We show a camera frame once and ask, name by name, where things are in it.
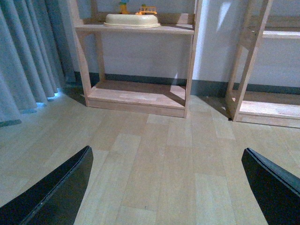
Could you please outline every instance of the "shelf board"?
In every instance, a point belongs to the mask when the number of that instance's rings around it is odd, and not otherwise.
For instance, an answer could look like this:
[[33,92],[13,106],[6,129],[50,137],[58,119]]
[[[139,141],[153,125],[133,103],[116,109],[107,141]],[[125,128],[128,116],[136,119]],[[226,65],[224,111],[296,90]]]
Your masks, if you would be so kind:
[[300,120],[300,96],[246,91],[240,114]]
[[153,34],[179,34],[179,35],[194,35],[193,25],[190,24],[162,24],[161,27],[155,28],[132,28],[132,27],[106,27],[102,22],[94,22],[91,24],[77,25],[76,31],[97,32],[132,32],[132,33],[153,33]]
[[117,109],[123,106],[132,112],[142,109],[145,113],[183,117],[185,91],[186,87],[181,86],[106,80],[92,88],[88,101],[93,107]]
[[300,39],[300,29],[266,27],[263,38]]
[[[235,109],[234,90],[226,99],[230,113]],[[246,91],[236,121],[300,128],[300,96]]]

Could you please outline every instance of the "dark baseboard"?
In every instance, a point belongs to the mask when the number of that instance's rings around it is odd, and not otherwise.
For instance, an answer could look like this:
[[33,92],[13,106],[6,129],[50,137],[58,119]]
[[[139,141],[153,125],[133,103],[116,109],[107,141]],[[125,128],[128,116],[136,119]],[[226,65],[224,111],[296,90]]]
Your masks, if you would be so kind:
[[[75,76],[76,76],[77,84],[81,85],[80,73],[75,72]],[[163,77],[130,76],[130,75],[117,75],[117,74],[106,74],[105,77],[107,80],[178,85],[178,86],[185,86],[187,83],[186,79],[174,79],[174,78],[163,78]],[[90,73],[90,82],[92,86],[98,83],[99,75],[97,73]],[[193,80],[191,94],[197,96],[223,98],[225,97],[227,85],[228,85],[227,82]],[[247,90],[257,91],[257,92],[300,95],[300,88],[298,87],[249,84]]]

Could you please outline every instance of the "white wall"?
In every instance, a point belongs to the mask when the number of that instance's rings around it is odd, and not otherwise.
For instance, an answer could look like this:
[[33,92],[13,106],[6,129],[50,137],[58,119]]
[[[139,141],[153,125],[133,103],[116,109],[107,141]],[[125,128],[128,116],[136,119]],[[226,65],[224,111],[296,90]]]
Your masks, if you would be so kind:
[[[90,1],[79,2],[82,17],[89,17]],[[98,0],[98,9],[117,12],[118,2]],[[131,0],[127,4],[129,11],[137,11],[142,3],[157,6],[158,12],[192,13],[194,8],[193,0]],[[65,0],[60,1],[74,68],[79,71],[66,4]],[[247,0],[203,0],[193,79],[228,81],[246,4]],[[275,0],[271,14],[300,15],[300,1]],[[87,37],[86,42],[90,72],[97,72],[94,38]],[[103,33],[103,43],[106,73],[186,77],[189,48],[186,36]],[[299,49],[297,40],[264,40],[250,83],[300,87]]]

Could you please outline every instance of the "bottom shelf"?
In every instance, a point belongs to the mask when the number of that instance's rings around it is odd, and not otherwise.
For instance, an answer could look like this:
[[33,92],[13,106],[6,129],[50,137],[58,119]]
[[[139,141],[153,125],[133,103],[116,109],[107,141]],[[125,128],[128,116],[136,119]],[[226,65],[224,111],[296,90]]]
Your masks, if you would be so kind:
[[300,128],[300,96],[247,91],[236,121]]
[[184,117],[185,93],[186,88],[181,86],[106,80],[92,88],[87,105]]

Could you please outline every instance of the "cream plastic tub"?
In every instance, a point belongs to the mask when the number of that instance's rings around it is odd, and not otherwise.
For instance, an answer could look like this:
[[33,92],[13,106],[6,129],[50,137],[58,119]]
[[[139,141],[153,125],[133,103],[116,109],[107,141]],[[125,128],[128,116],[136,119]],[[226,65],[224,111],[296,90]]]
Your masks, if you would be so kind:
[[158,23],[158,19],[154,15],[108,14],[104,26],[153,28],[160,27],[160,23]]

